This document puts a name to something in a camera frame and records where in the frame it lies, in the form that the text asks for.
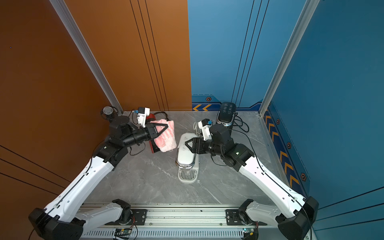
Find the white coffee machine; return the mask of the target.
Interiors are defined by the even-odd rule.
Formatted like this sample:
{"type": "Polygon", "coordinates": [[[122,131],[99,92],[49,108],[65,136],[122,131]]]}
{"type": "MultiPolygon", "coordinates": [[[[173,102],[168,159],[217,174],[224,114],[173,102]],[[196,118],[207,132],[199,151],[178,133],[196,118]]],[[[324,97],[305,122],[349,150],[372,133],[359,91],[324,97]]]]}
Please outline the white coffee machine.
{"type": "Polygon", "coordinates": [[[199,156],[193,154],[185,143],[192,138],[196,138],[197,135],[194,133],[185,133],[181,136],[177,157],[176,165],[178,169],[178,178],[180,182],[184,184],[193,184],[198,179],[199,174],[199,156]]]}

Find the pink towel cloth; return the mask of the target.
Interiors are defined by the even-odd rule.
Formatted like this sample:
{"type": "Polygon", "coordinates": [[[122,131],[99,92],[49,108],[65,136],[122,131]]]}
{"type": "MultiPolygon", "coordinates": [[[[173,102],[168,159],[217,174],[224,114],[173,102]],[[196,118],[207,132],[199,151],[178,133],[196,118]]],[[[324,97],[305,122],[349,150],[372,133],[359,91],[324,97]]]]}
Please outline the pink towel cloth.
{"type": "Polygon", "coordinates": [[[154,142],[163,153],[174,150],[178,146],[175,138],[174,121],[161,119],[157,121],[151,121],[151,123],[168,125],[168,128],[159,137],[154,139],[154,142]]]}

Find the red Nespresso coffee machine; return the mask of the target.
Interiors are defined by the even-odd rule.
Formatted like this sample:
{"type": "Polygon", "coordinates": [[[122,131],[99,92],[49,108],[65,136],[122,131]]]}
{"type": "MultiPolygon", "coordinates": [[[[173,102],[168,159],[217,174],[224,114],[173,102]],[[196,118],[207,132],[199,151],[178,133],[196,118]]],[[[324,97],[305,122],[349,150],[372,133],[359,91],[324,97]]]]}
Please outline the red Nespresso coffee machine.
{"type": "MultiPolygon", "coordinates": [[[[151,121],[155,121],[156,120],[156,117],[154,114],[150,113],[147,117],[146,117],[146,128],[147,128],[147,125],[150,124],[151,121]]],[[[150,137],[151,139],[149,140],[150,142],[150,147],[151,147],[151,151],[153,154],[157,153],[160,151],[160,148],[156,145],[154,139],[155,137],[158,135],[157,132],[156,132],[156,128],[154,126],[150,126],[149,127],[149,132],[150,132],[150,137]]]]}

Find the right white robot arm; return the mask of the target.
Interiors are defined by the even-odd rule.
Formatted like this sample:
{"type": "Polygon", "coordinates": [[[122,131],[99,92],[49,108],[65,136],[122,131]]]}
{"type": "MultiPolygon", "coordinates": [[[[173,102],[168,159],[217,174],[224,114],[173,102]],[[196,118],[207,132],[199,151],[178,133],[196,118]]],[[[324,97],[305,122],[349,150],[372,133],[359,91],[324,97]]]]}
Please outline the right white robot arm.
{"type": "Polygon", "coordinates": [[[261,163],[253,148],[233,140],[231,129],[217,124],[208,131],[208,137],[190,138],[184,146],[195,155],[219,156],[226,166],[247,177],[275,204],[262,205],[251,199],[244,201],[238,209],[242,222],[255,227],[260,222],[274,226],[288,240],[313,239],[318,201],[304,197],[282,182],[261,163]]]}

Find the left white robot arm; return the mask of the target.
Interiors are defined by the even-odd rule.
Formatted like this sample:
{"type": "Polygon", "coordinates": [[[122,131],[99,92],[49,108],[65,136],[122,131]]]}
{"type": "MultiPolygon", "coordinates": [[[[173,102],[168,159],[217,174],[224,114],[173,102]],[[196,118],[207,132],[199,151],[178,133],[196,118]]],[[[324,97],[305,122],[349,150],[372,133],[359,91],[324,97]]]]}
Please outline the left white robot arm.
{"type": "Polygon", "coordinates": [[[78,211],[101,180],[112,172],[128,154],[128,148],[154,140],[168,129],[168,124],[149,123],[138,128],[127,116],[110,120],[109,135],[97,146],[86,167],[44,209],[29,215],[37,235],[45,240],[78,240],[83,233],[104,224],[129,224],[131,205],[116,199],[105,207],[80,214],[78,211]]]}

